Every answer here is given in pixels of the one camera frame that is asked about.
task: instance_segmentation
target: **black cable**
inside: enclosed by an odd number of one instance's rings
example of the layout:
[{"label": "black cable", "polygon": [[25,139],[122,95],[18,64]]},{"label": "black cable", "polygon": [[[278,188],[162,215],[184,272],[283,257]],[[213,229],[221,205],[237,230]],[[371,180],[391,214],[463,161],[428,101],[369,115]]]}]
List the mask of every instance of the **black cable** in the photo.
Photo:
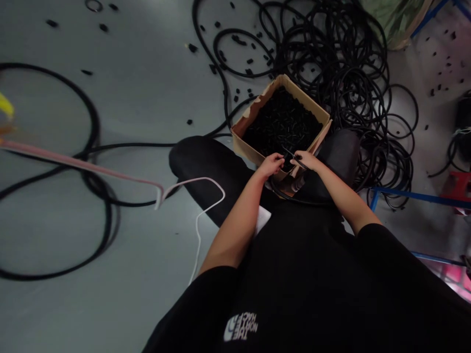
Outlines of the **black cable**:
[{"label": "black cable", "polygon": [[[355,177],[355,190],[359,191],[362,188],[379,185],[410,191],[413,177],[413,165],[410,155],[414,146],[409,153],[397,142],[397,139],[412,135],[417,126],[419,112],[417,102],[407,88],[400,85],[389,85],[386,37],[378,22],[364,11],[356,0],[347,3],[343,3],[341,0],[313,1],[313,8],[307,15],[303,15],[289,6],[289,3],[293,0],[285,0],[283,3],[269,1],[264,4],[258,0],[251,1],[259,7],[259,20],[265,35],[273,42],[275,49],[273,54],[259,38],[250,32],[234,28],[225,29],[217,34],[213,42],[213,55],[204,41],[198,23],[198,10],[201,0],[193,2],[192,18],[196,34],[210,61],[216,67],[223,84],[224,93],[225,123],[205,136],[230,136],[229,134],[219,134],[219,132],[226,126],[230,128],[234,114],[243,105],[257,97],[254,96],[244,100],[229,114],[229,89],[221,66],[236,76],[247,78],[256,78],[268,74],[286,74],[310,97],[330,111],[333,119],[332,131],[347,128],[358,134],[361,141],[361,155]],[[268,9],[271,7],[280,8],[280,26],[275,23],[269,14]],[[283,18],[286,12],[298,16],[302,23],[285,28]],[[318,28],[315,25],[319,19],[323,23],[323,28]],[[380,33],[379,38],[373,32],[371,26],[376,27]],[[219,55],[219,42],[224,36],[235,33],[247,36],[252,41],[257,42],[269,57],[269,60],[273,62],[273,68],[262,73],[249,75],[239,73],[230,68],[227,63],[224,63]],[[319,68],[319,73],[314,79],[307,79],[303,76],[301,68],[305,64],[315,64]],[[62,81],[82,99],[89,112],[92,127],[87,143],[83,150],[74,156],[75,158],[88,160],[93,153],[115,148],[172,147],[174,145],[173,143],[122,143],[99,146],[100,122],[98,113],[91,100],[81,89],[65,77],[37,66],[19,63],[0,64],[0,72],[7,69],[27,69],[45,73]],[[383,88],[380,88],[379,81],[383,82]],[[412,127],[406,123],[409,132],[400,137],[393,136],[388,131],[388,117],[398,117],[389,113],[393,87],[404,89],[416,105],[415,122]],[[390,95],[387,107],[384,104],[386,92]],[[394,169],[393,176],[389,181],[383,181],[386,170],[390,167]],[[16,183],[0,192],[0,201],[22,187],[69,169],[72,168],[59,165],[49,172]],[[64,271],[45,275],[21,275],[0,270],[0,277],[14,280],[38,280],[61,276],[74,271],[93,261],[106,250],[111,232],[111,205],[142,207],[155,203],[155,201],[125,202],[118,200],[107,191],[106,184],[99,176],[87,171],[79,172],[88,189],[105,203],[105,229],[99,247],[88,259]]]}]

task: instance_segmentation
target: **scissors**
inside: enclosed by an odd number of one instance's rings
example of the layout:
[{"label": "scissors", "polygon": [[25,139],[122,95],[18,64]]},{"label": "scissors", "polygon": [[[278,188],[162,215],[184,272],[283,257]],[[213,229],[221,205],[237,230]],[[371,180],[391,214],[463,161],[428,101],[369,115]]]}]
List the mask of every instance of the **scissors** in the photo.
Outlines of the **scissors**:
[{"label": "scissors", "polygon": [[293,156],[293,159],[294,159],[296,162],[298,162],[298,164],[299,164],[301,167],[303,167],[303,168],[306,169],[306,170],[309,170],[309,168],[306,167],[306,166],[300,161],[300,159],[302,159],[301,156],[296,156],[293,152],[291,152],[290,150],[288,150],[287,148],[285,148],[285,146],[282,146],[282,147],[283,147],[283,149],[284,149],[286,152],[288,152],[289,154],[291,154],[291,155]]}]

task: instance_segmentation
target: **pink tube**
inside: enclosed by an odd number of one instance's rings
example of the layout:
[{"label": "pink tube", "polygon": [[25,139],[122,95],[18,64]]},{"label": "pink tube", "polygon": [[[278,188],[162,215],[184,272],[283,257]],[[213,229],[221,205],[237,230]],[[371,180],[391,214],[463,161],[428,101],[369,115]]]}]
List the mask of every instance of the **pink tube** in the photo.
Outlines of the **pink tube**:
[{"label": "pink tube", "polygon": [[152,185],[152,186],[155,186],[160,191],[160,194],[159,194],[159,196],[157,198],[157,202],[156,202],[156,209],[160,206],[160,204],[163,201],[162,196],[163,196],[163,193],[164,193],[164,189],[163,189],[162,185],[160,185],[159,183],[153,182],[153,181],[148,181],[148,180],[144,180],[144,179],[137,179],[137,178],[134,178],[134,177],[131,177],[131,176],[127,176],[126,174],[118,173],[118,172],[112,171],[110,169],[97,166],[97,165],[92,164],[92,163],[84,162],[84,161],[76,159],[76,158],[71,158],[71,157],[68,157],[68,156],[65,156],[65,155],[62,155],[62,154],[54,153],[54,152],[51,152],[51,151],[48,151],[48,150],[44,150],[44,149],[34,147],[34,146],[30,146],[30,145],[21,144],[21,143],[18,143],[18,142],[13,142],[13,141],[7,141],[7,140],[0,139],[0,148],[4,149],[4,150],[14,151],[14,152],[18,152],[18,153],[28,154],[28,155],[31,155],[31,156],[47,159],[47,160],[50,160],[50,161],[53,161],[53,162],[59,162],[59,163],[62,163],[62,164],[67,164],[67,165],[72,166],[72,167],[76,167],[76,168],[79,168],[79,169],[84,169],[84,170],[94,172],[94,173],[104,174],[104,175],[107,175],[107,176],[110,176],[110,177],[112,176],[112,177],[115,177],[115,178],[118,178],[118,179],[130,180],[130,181],[135,181],[135,182],[138,182],[138,183]]}]

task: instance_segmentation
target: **cardboard box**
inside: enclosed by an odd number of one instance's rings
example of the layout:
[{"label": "cardboard box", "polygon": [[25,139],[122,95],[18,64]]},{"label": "cardboard box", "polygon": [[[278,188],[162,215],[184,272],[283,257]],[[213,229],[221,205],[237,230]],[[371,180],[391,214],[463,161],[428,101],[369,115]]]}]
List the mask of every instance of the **cardboard box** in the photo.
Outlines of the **cardboard box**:
[{"label": "cardboard box", "polygon": [[[248,160],[255,163],[258,167],[263,163],[265,157],[261,155],[258,151],[250,147],[245,141],[242,140],[247,128],[254,122],[257,118],[260,108],[262,108],[266,102],[271,98],[273,92],[278,87],[284,86],[286,90],[292,94],[293,97],[297,98],[303,106],[312,112],[317,121],[322,124],[322,130],[314,138],[314,141],[311,143],[307,149],[309,152],[314,154],[314,152],[319,147],[320,143],[324,140],[325,135],[329,131],[330,124],[332,120],[330,119],[329,113],[322,109],[312,98],[310,98],[306,93],[304,93],[298,86],[296,86],[293,81],[289,79],[286,75],[278,76],[272,83],[270,83],[267,88],[259,95],[252,104],[244,111],[242,117],[237,121],[237,123],[232,127],[231,132],[234,141],[234,152],[246,157]],[[293,167],[288,173],[280,171],[275,175],[276,180],[283,180],[286,176],[291,175],[296,176],[299,167]]]}]

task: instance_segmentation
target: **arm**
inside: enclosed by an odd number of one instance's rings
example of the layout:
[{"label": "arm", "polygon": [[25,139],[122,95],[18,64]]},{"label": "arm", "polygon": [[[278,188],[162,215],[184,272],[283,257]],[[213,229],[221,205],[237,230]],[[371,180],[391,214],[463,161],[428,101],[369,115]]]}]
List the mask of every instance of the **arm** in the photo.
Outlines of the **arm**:
[{"label": "arm", "polygon": [[[381,224],[362,198],[324,163],[307,151],[297,151],[295,154],[302,157],[306,167],[319,174],[335,205],[350,224],[355,235],[358,235],[360,230],[368,224]],[[291,160],[291,164],[297,165],[294,159]]]},{"label": "arm", "polygon": [[263,185],[284,161],[281,154],[274,153],[252,175],[216,234],[198,275],[217,266],[239,266],[255,232]]}]

